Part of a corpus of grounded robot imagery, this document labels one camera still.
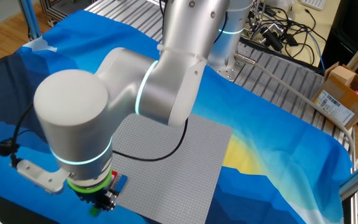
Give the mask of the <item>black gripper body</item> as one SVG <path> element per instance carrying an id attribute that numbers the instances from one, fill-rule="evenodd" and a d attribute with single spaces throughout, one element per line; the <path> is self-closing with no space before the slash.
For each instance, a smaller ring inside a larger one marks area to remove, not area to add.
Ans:
<path id="1" fill-rule="evenodd" d="M 115 202 L 117 197 L 113 196 L 108 190 L 111 187 L 103 187 L 99 190 L 94 189 L 94 192 L 91 192 L 91 189 L 84 189 L 73 187 L 74 192 L 80 198 L 81 201 L 86 203 L 94 203 L 99 198 L 110 198 Z"/>

